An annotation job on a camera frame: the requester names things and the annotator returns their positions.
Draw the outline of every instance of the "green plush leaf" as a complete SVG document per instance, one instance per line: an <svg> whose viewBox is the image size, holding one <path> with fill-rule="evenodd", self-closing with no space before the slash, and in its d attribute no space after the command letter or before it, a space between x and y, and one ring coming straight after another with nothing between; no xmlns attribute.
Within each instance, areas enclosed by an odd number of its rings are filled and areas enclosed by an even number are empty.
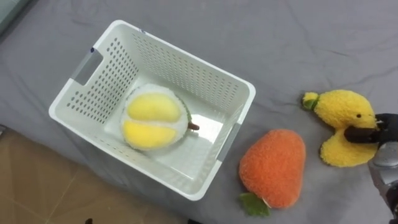
<svg viewBox="0 0 398 224"><path fill-rule="evenodd" d="M253 193L244 193L239 196L248 215L267 217L270 214L269 207L264 201Z"/></svg>
<svg viewBox="0 0 398 224"><path fill-rule="evenodd" d="M316 100L307 100L303 102L303 106L307 110L312 110L313 105L316 103Z"/></svg>

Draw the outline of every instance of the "durian stem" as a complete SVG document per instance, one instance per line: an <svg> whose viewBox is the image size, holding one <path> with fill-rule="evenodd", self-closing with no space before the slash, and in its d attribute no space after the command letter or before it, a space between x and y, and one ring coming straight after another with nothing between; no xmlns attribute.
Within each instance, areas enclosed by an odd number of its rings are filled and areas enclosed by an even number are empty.
<svg viewBox="0 0 398 224"><path fill-rule="evenodd" d="M194 131L198 131L199 130L199 126L193 124L192 122L188 123L188 129L194 130Z"/></svg>

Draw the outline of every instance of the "basket handle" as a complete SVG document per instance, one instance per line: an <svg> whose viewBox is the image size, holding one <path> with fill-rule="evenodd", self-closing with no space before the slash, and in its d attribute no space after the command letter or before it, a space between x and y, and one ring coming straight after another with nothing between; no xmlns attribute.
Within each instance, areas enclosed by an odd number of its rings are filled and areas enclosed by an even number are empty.
<svg viewBox="0 0 398 224"><path fill-rule="evenodd" d="M235 123L229 132L228 137L226 138L223 147L221 148L220 153L217 156L217 160L223 162L228 151L231 149L232 143L235 140L236 135L238 135L239 129L241 128L241 124Z"/></svg>
<svg viewBox="0 0 398 224"><path fill-rule="evenodd" d="M94 47L86 54L79 66L73 72L71 78L81 85L86 85L87 81L94 74L104 57Z"/></svg>

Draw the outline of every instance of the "plush durian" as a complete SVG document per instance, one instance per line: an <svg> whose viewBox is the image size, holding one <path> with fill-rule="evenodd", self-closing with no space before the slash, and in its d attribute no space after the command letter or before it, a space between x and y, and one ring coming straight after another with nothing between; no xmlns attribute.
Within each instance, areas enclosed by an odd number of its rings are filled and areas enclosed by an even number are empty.
<svg viewBox="0 0 398 224"><path fill-rule="evenodd" d="M149 151L171 146L184 137L188 128L198 130L191 120L186 104L173 91L146 84L127 97L121 129L131 147Z"/></svg>

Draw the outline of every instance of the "white plastic basket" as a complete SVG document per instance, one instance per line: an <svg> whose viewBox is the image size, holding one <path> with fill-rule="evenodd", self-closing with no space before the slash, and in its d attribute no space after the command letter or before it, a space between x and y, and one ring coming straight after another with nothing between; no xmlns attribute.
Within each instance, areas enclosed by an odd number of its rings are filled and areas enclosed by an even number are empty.
<svg viewBox="0 0 398 224"><path fill-rule="evenodd" d="M126 95L144 83L173 90L199 131L170 149L130 148L120 131ZM113 22L51 104L51 118L190 200L222 164L256 94L252 84L124 21Z"/></svg>

